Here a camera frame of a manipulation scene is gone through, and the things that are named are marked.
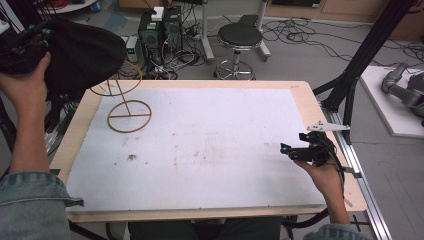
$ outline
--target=white device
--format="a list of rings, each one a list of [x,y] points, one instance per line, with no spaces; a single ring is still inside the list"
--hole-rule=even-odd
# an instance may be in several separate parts
[[[6,31],[9,28],[9,24],[5,21],[0,20],[0,34]]]
[[[152,14],[152,21],[160,22],[163,18],[163,7],[154,7],[153,10],[155,10],[156,14]]]
[[[141,46],[138,37],[122,37],[127,46],[127,60],[132,63],[138,62],[141,56]]]

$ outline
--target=denim sleeve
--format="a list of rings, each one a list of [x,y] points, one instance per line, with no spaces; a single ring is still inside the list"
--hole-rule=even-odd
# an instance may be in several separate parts
[[[366,240],[364,235],[352,229],[348,224],[326,224],[318,232],[310,232],[303,240]]]
[[[0,183],[0,239],[69,239],[65,207],[82,204],[53,174],[9,174]]]

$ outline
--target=white clip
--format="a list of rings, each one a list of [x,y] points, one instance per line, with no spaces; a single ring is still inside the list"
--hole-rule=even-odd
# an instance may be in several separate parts
[[[308,131],[325,132],[325,131],[343,131],[349,130],[347,125],[338,125],[334,123],[322,122],[321,120],[307,127]]]

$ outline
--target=metal frame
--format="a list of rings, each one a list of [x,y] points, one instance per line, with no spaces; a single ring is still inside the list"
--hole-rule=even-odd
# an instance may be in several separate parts
[[[413,3],[414,0],[390,0],[345,71],[336,79],[313,90],[314,94],[318,95],[333,89],[328,98],[322,102],[323,107],[331,112],[337,112],[342,101],[346,99],[343,125],[351,125],[355,87],[362,73],[413,6]],[[343,136],[350,144],[350,131],[344,131]]]
[[[332,123],[340,125],[342,124],[342,120],[338,113],[332,113],[325,109],[323,109],[323,112]],[[374,234],[376,235],[377,239],[392,239],[386,222],[384,221],[383,215],[381,214],[377,205],[377,201],[375,200],[371,191],[370,185],[368,184],[365,174],[363,173],[361,164],[359,163],[353,146],[346,141],[340,131],[336,131],[334,134],[341,148],[340,150],[343,152],[349,166],[353,168],[355,173],[361,173],[361,177],[357,178],[357,181],[359,187],[361,188],[362,194],[364,195],[365,201],[367,202],[366,214],[374,230]]]

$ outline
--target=wooden edge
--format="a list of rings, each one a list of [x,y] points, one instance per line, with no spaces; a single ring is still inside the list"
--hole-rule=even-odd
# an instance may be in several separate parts
[[[72,222],[131,222],[151,220],[177,220],[177,219],[213,219],[237,217],[265,217],[299,214],[315,214],[325,208],[325,205],[316,207],[267,207],[267,208],[236,208],[236,209],[185,209],[185,210],[154,210],[154,211],[128,211],[128,212],[93,212],[93,213],[68,213]]]

